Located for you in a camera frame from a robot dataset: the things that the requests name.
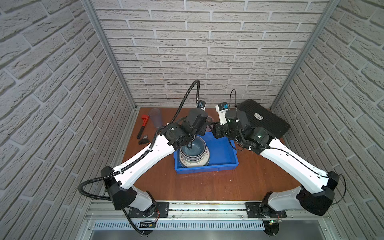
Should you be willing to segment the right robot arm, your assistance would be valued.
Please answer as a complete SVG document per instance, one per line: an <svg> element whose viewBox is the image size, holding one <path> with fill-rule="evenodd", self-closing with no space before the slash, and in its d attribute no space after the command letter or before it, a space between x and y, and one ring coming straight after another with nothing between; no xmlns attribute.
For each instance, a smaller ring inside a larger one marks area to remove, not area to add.
<svg viewBox="0 0 384 240"><path fill-rule="evenodd" d="M252 151L278 165L301 185L284 192L268 192L260 208L264 215L287 209L304 209L323 216L333 204L340 176L325 172L295 154L262 127L253 127L243 111L230 109L226 102L215 107L219 122L212 128L216 138L227 137L245 150Z"/></svg>

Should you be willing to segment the orange sunburst white plate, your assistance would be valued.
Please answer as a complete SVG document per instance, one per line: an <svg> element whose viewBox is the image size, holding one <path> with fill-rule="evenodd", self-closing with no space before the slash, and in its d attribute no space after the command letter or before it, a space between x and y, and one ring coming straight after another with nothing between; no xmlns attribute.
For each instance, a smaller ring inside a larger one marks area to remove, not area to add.
<svg viewBox="0 0 384 240"><path fill-rule="evenodd" d="M182 151L179 151L179 163L183 166L183 168L204 167L209 164L210 156L209 150L205 150L197 157L187 156Z"/></svg>

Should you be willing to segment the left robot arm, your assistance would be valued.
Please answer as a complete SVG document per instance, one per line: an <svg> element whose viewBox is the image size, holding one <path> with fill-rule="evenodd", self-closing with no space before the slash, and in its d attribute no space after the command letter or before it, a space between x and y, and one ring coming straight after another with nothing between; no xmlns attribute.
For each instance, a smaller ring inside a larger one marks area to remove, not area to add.
<svg viewBox="0 0 384 240"><path fill-rule="evenodd" d="M191 148L195 138L205 134L207 125L212 122L205 107L206 103L199 100L198 107L191 109L187 117L164 126L152 143L131 159L114 168L102 169L108 200L112 201L117 211L134 208L146 217L153 214L156 201L149 192L137 189L134 183L157 162L181 147Z"/></svg>

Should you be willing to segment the lavender bowl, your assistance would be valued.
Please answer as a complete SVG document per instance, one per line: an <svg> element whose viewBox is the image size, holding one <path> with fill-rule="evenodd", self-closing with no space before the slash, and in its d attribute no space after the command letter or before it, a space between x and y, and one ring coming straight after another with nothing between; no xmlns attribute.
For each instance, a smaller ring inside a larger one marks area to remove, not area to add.
<svg viewBox="0 0 384 240"><path fill-rule="evenodd" d="M204 161L206 158L209 158L209 151L207 149L203 150L180 150L180 159L184 162L197 164L201 161Z"/></svg>

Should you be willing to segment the pink clear plastic cup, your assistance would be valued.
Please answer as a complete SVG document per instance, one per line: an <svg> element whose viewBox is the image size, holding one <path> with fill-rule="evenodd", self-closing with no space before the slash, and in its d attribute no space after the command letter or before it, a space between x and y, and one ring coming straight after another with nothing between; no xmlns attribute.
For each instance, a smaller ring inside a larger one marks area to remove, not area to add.
<svg viewBox="0 0 384 240"><path fill-rule="evenodd" d="M211 116L208 116L208 118L206 120L206 123L207 123L206 133L212 132L212 123L213 122L214 122L214 119Z"/></svg>

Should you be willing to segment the grey blue bowl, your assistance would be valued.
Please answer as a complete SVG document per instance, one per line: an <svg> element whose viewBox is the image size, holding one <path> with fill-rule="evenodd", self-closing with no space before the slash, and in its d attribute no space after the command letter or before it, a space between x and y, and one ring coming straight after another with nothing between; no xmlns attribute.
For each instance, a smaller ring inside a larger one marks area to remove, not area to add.
<svg viewBox="0 0 384 240"><path fill-rule="evenodd" d="M206 142L201 137L196 137L190 144L181 147L183 150L205 150L207 148Z"/></svg>

